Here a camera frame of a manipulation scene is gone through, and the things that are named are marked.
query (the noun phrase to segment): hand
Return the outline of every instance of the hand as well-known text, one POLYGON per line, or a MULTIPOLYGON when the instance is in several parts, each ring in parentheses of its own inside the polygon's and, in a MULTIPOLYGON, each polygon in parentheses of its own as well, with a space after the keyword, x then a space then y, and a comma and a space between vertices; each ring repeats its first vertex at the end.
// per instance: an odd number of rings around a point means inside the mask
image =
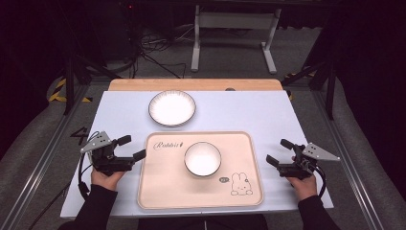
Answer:
POLYGON ((317 195, 316 176, 314 176, 314 174, 303 180, 296 177, 287 177, 286 179, 295 188, 296 196, 299 201, 317 195))
POLYGON ((117 183, 123 177, 125 172, 114 172, 112 175, 108 176, 102 172, 98 172, 95 169, 92 171, 92 184, 100 185, 105 189, 116 191, 117 183))

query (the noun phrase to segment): plate rim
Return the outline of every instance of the plate rim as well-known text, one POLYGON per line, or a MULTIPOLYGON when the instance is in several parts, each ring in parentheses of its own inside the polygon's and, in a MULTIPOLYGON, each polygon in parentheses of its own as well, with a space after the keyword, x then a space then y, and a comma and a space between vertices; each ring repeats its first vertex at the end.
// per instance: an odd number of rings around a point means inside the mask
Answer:
POLYGON ((197 176, 201 176, 201 177, 210 176, 210 175, 215 174, 215 173, 218 171, 218 169, 220 169, 220 167, 221 167, 221 163, 222 163, 222 160, 221 160, 221 152, 220 152, 220 150, 219 150, 215 145, 213 145, 213 144, 210 143, 210 142, 205 142, 205 141, 196 142, 196 143, 194 143, 193 145, 189 146, 188 149, 186 149, 186 151, 185 151, 185 156, 184 156, 184 162, 185 162, 185 167, 186 167, 186 168, 188 169, 188 171, 189 171, 190 173, 192 173, 193 175, 197 175, 197 176), (216 169, 214 172, 212 172, 212 173, 210 173, 210 174, 203 174, 203 175, 202 175, 202 174, 196 174, 196 173, 192 172, 191 169, 189 169, 188 164, 186 163, 186 154, 188 154, 188 151, 191 149, 191 147, 193 147, 193 146, 195 146, 195 145, 198 145, 198 144, 203 144, 203 143, 204 143, 204 144, 209 144, 209 145, 213 146, 213 147, 217 150, 217 153, 218 153, 218 155, 220 156, 220 162, 219 162, 219 164, 218 164, 217 169, 216 169))
POLYGON ((162 92, 158 93, 157 95, 155 95, 155 96, 151 99, 151 101, 149 102, 149 105, 148 105, 148 114, 149 114, 149 117, 152 118, 153 121, 155 121, 156 123, 158 123, 158 124, 160 124, 160 125, 162 125, 162 126, 164 126, 164 127, 180 127, 180 126, 182 126, 183 124, 185 124, 188 120, 190 120, 190 119, 194 116, 194 113, 195 113, 195 112, 196 112, 196 102, 194 101, 194 98, 193 98, 190 94, 188 94, 187 92, 182 91, 182 90, 175 90, 175 89, 172 89, 172 90, 165 90, 165 91, 162 91, 162 92), (163 123, 161 123, 161 122, 158 122, 158 121, 155 120, 155 118, 152 116, 152 114, 151 114, 151 104, 152 104, 152 102, 153 102, 158 96, 160 96, 160 95, 162 95, 162 94, 165 94, 165 93, 169 93, 169 92, 180 92, 181 94, 186 95, 187 97, 189 97, 189 98, 192 100, 193 113, 192 113, 192 115, 191 115, 186 121, 184 121, 184 122, 182 122, 182 123, 179 123, 179 124, 175 124, 175 125, 168 125, 168 124, 163 124, 163 123))

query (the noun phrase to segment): table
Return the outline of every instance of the table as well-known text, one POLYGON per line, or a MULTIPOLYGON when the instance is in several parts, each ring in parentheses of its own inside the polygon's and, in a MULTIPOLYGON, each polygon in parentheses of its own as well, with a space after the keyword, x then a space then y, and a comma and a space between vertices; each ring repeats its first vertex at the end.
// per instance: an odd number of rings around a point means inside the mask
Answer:
MULTIPOLYGON (((288 96, 277 80, 113 80, 109 90, 103 94, 91 133, 96 130, 105 130, 113 139, 127 134, 132 136, 131 143, 116 148, 115 154, 118 156, 128 156, 144 148, 146 137, 155 131, 246 131, 253 139, 263 189, 263 201, 257 206, 146 210, 136 200, 142 166, 142 162, 137 162, 118 185, 119 194, 111 216, 153 218, 297 209, 294 190, 265 161, 266 154, 270 154, 281 163, 291 162, 293 152, 279 144, 281 138, 298 144, 307 143, 288 96), (224 91, 227 88, 239 91, 224 91), (192 119, 179 127, 160 126, 147 113, 149 101, 162 90, 169 89, 188 92, 197 104, 192 119)), ((75 217, 83 203, 77 187, 77 173, 78 169, 62 207, 62 218, 75 217)), ((316 178, 321 186, 318 174, 316 178)), ((83 181, 90 184, 90 172, 83 175, 83 181)), ((328 191, 322 201, 326 208, 333 207, 328 191)))

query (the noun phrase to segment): metal frame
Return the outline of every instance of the metal frame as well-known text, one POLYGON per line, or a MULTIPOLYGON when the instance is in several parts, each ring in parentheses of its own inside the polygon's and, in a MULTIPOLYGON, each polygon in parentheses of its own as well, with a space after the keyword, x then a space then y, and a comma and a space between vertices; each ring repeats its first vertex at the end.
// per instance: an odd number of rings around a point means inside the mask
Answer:
POLYGON ((236 28, 268 30, 266 42, 261 43, 263 55, 270 74, 276 74, 274 59, 272 59, 270 47, 274 38, 281 9, 275 13, 229 13, 229 12, 200 12, 197 5, 194 17, 194 44, 192 54, 192 72, 199 70, 200 59, 200 28, 236 28))
POLYGON ((313 98, 321 114, 323 115, 326 126, 331 135, 333 136, 337 149, 341 153, 341 163, 343 165, 347 178, 349 179, 355 197, 358 200, 359 206, 361 207, 361 211, 364 214, 365 220, 367 221, 367 224, 370 226, 370 229, 374 230, 384 229, 379 219, 379 216, 373 207, 372 201, 370 199, 370 196, 368 195, 364 183, 362 182, 361 177, 359 176, 355 166, 352 163, 350 154, 347 151, 346 146, 344 145, 341 135, 337 129, 337 126, 333 121, 329 119, 329 116, 325 113, 324 109, 325 102, 322 93, 320 91, 312 91, 312 92, 313 98))
MULTIPOLYGON (((88 89, 88 85, 81 85, 77 92, 76 100, 80 100, 85 96, 85 93, 88 89)), ((69 122, 73 118, 75 111, 79 107, 80 103, 74 103, 71 107, 70 112, 66 116, 62 116, 54 136, 51 138, 47 148, 42 153, 41 158, 36 164, 33 172, 31 173, 28 181, 26 182, 23 190, 20 193, 20 196, 15 201, 12 206, 9 215, 4 221, 0 229, 15 229, 18 222, 21 220, 24 215, 28 205, 30 204, 31 199, 33 198, 36 189, 42 181, 42 178, 45 175, 48 167, 50 166, 52 159, 56 155, 56 149, 61 142, 62 134, 66 130, 69 122)))

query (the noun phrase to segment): sleeve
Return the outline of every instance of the sleeve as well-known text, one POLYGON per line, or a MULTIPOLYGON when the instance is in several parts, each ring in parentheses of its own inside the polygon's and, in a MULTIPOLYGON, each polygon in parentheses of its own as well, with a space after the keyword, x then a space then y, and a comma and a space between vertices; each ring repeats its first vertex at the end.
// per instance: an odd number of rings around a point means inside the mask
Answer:
POLYGON ((106 229, 111 209, 116 200, 117 192, 110 191, 99 185, 91 185, 91 192, 74 221, 60 225, 58 230, 70 229, 106 229))
POLYGON ((317 195, 300 201, 298 207, 304 223, 304 230, 340 229, 323 207, 323 202, 317 195))

